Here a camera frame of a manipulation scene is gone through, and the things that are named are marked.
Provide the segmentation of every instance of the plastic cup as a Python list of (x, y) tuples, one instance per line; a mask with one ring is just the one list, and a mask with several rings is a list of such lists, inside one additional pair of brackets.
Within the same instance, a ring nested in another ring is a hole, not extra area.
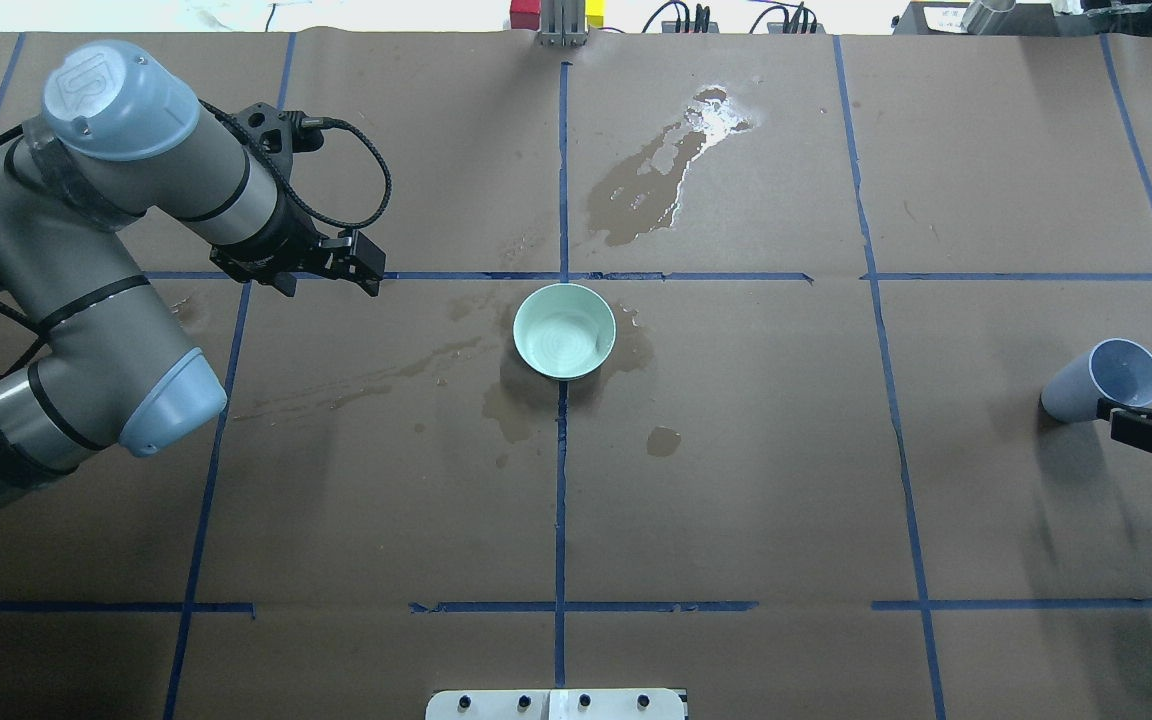
[(1096, 419), (1096, 404), (1152, 402), (1152, 354), (1130, 340), (1111, 338), (1075, 357), (1043, 388), (1043, 410), (1061, 423)]
[(513, 317), (513, 343), (536, 372), (558, 381), (593, 373), (616, 344), (616, 316), (598, 293), (579, 285), (532, 291)]

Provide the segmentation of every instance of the mint green bowl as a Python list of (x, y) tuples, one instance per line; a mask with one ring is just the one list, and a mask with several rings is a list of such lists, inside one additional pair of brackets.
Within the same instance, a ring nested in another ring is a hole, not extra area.
[(588, 287), (545, 286), (526, 296), (513, 317), (513, 344), (536, 372), (575, 381), (612, 355), (616, 316)]

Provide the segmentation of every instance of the red block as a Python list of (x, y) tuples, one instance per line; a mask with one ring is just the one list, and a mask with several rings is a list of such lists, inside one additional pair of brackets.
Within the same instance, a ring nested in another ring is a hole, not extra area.
[(509, 0), (509, 26), (540, 29), (540, 0)]

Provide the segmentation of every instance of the yellow object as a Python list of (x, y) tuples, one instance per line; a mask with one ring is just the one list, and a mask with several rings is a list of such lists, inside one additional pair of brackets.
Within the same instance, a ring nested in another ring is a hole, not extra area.
[(585, 0), (585, 21), (589, 26), (602, 26), (604, 0)]

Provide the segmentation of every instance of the gray robotic arm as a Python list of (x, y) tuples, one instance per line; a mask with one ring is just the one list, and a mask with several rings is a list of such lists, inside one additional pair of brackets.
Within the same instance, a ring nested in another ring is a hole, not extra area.
[(223, 409), (200, 348), (114, 234), (151, 206), (240, 282), (291, 296), (294, 273), (314, 273), (379, 291), (384, 251), (358, 228), (384, 202), (328, 237), (287, 182), (291, 152), (319, 147), (324, 127), (347, 123), (260, 104), (229, 118), (129, 41), (92, 41), (51, 74), (41, 114), (0, 136), (0, 291), (51, 348), (0, 377), (0, 507), (114, 442), (154, 455)]

